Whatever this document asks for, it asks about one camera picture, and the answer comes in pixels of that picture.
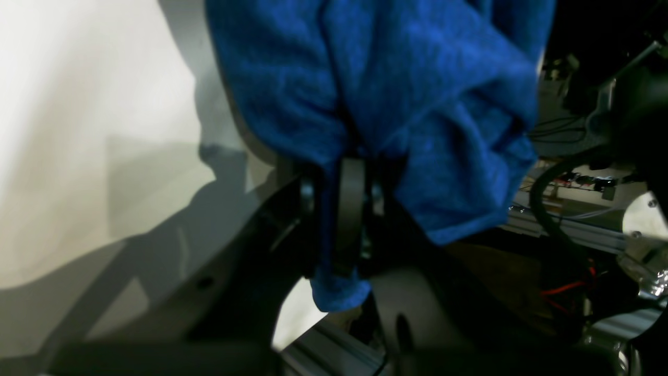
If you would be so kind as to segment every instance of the blue towel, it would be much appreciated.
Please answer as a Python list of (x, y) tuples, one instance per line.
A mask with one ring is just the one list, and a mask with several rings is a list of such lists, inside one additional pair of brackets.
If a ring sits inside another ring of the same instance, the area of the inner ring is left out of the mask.
[[(536, 66), (554, 0), (209, 0), (224, 75), (252, 131), (320, 165), (403, 159), (397, 200), (435, 244), (503, 223), (535, 161)], [(332, 205), (312, 279), (323, 311), (369, 293), (331, 273)]]

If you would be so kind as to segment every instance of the black cable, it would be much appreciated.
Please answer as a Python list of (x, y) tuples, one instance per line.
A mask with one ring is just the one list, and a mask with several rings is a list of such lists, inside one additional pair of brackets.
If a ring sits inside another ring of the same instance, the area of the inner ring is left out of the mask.
[(562, 130), (562, 129), (574, 124), (575, 122), (577, 122), (580, 119), (582, 119), (582, 117), (557, 119), (557, 120), (570, 120), (570, 121), (566, 122), (564, 124), (558, 125), (554, 128), (550, 128), (550, 129), (539, 129), (538, 125), (545, 124), (545, 123), (539, 123), (539, 124), (536, 125), (536, 128), (534, 128), (531, 132), (529, 132), (529, 134), (530, 135), (535, 135), (535, 136), (544, 135), (544, 134), (552, 134), (552, 132)]
[(553, 134), (559, 134), (559, 133), (568, 133), (568, 132), (584, 132), (584, 128), (571, 128), (571, 129), (562, 129), (562, 130), (556, 130), (554, 132), (549, 132), (545, 134), (530, 134), (532, 138), (542, 138), (542, 137), (549, 137), (552, 136)]
[(587, 130), (582, 129), (582, 135), (574, 140), (541, 140), (540, 137), (531, 137), (530, 140), (535, 143), (544, 143), (544, 144), (574, 144), (579, 143), (587, 137)]
[(539, 126), (545, 125), (545, 124), (552, 124), (553, 122), (558, 122), (558, 121), (561, 121), (561, 120), (573, 120), (573, 119), (580, 119), (580, 118), (582, 118), (582, 117), (581, 116), (568, 116), (568, 117), (565, 117), (565, 118), (555, 118), (555, 119), (552, 119), (552, 120), (539, 122), (538, 124), (536, 124), (536, 127), (539, 127)]
[(573, 155), (545, 171), (533, 184), (529, 193), (529, 206), (536, 217), (536, 221), (545, 229), (545, 232), (568, 252), (567, 256), (573, 259), (582, 275), (589, 275), (590, 262), (585, 250), (574, 243), (568, 235), (554, 222), (543, 204), (543, 192), (555, 179), (572, 171), (574, 168), (585, 165), (597, 157), (606, 155), (605, 147), (595, 147), (582, 153)]

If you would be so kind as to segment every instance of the wire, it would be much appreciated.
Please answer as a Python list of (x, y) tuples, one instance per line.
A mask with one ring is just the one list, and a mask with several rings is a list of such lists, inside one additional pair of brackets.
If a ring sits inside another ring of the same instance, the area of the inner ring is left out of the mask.
[(566, 250), (567, 255), (577, 263), (583, 270), (588, 270), (591, 266), (589, 258), (585, 250), (571, 238), (566, 235), (560, 228), (558, 223), (555, 223), (552, 216), (548, 214), (545, 204), (543, 204), (543, 192), (558, 177), (564, 173), (572, 171), (574, 168), (587, 164), (589, 161), (604, 155), (606, 153), (604, 147), (595, 147), (583, 153), (573, 155), (545, 171), (534, 183), (529, 193), (529, 204), (531, 211), (536, 217), (536, 221), (545, 229), (545, 232), (552, 237), (557, 243), (561, 244), (562, 248)]
[(565, 313), (565, 314), (567, 314), (567, 315), (570, 315), (570, 312), (569, 312), (567, 309), (565, 309), (564, 307), (562, 307), (561, 304), (557, 304), (557, 303), (553, 302), (551, 299), (548, 299), (548, 298), (546, 298), (546, 297), (544, 297), (544, 296), (543, 296), (543, 299), (544, 299), (547, 303), (549, 303), (551, 306), (553, 306), (553, 307), (557, 308), (558, 310), (560, 310), (561, 312), (563, 312), (563, 313)]
[(573, 120), (573, 119), (579, 119), (579, 118), (582, 118), (582, 117), (581, 116), (568, 116), (568, 117), (565, 117), (565, 118), (555, 118), (555, 119), (552, 119), (552, 120), (539, 122), (538, 124), (536, 124), (536, 127), (539, 127), (541, 125), (546, 125), (546, 124), (552, 124), (553, 122), (558, 122), (558, 121), (561, 121), (561, 120)]
[(581, 188), (581, 187), (569, 187), (568, 185), (559, 185), (559, 188), (565, 188), (565, 189), (579, 189), (580, 191), (590, 191), (590, 192), (597, 192), (593, 189), (587, 189), (587, 188)]
[[(579, 128), (570, 128), (567, 129), (570, 125), (573, 123), (579, 121), (582, 119), (582, 116), (575, 117), (575, 118), (562, 118), (559, 120), (567, 120), (570, 119), (570, 121), (560, 125), (556, 126), (554, 128), (550, 128), (547, 130), (534, 130), (529, 133), (529, 137), (531, 138), (532, 141), (538, 142), (538, 143), (548, 143), (548, 144), (570, 144), (570, 143), (578, 143), (582, 140), (584, 140), (587, 137), (587, 128), (585, 126), (579, 127)], [(582, 135), (579, 138), (576, 138), (574, 140), (542, 140), (542, 138), (547, 137), (547, 136), (552, 136), (554, 134), (559, 134), (559, 133), (564, 133), (564, 132), (582, 132)]]
[(587, 137), (587, 132), (584, 131), (582, 133), (582, 136), (574, 139), (574, 140), (540, 140), (539, 138), (531, 138), (531, 141), (534, 141), (536, 143), (544, 143), (544, 144), (574, 144), (574, 143), (579, 143), (580, 141), (584, 140)]
[(615, 209), (614, 207), (609, 207), (607, 209), (591, 211), (589, 213), (582, 213), (582, 214), (578, 214), (578, 215), (570, 215), (568, 217), (564, 217), (564, 219), (588, 219), (588, 218), (598, 217), (599, 215), (610, 213), (610, 212), (615, 211), (615, 210), (617, 210), (617, 209)]
[(566, 290), (570, 290), (571, 288), (576, 288), (576, 287), (579, 287), (579, 286), (585, 286), (585, 283), (582, 282), (582, 281), (577, 281), (577, 282), (569, 283), (566, 286), (553, 288), (552, 290), (541, 291), (540, 294), (543, 295), (543, 296), (561, 294), (562, 292), (564, 292)]
[(580, 119), (582, 119), (582, 117), (559, 119), (559, 120), (570, 120), (570, 121), (566, 122), (562, 125), (558, 125), (554, 128), (550, 128), (550, 129), (541, 130), (539, 128), (535, 128), (533, 131), (529, 132), (529, 134), (533, 134), (533, 135), (551, 134), (554, 131), (562, 130), (562, 129), (568, 127), (569, 125), (575, 123), (576, 121), (578, 121)]

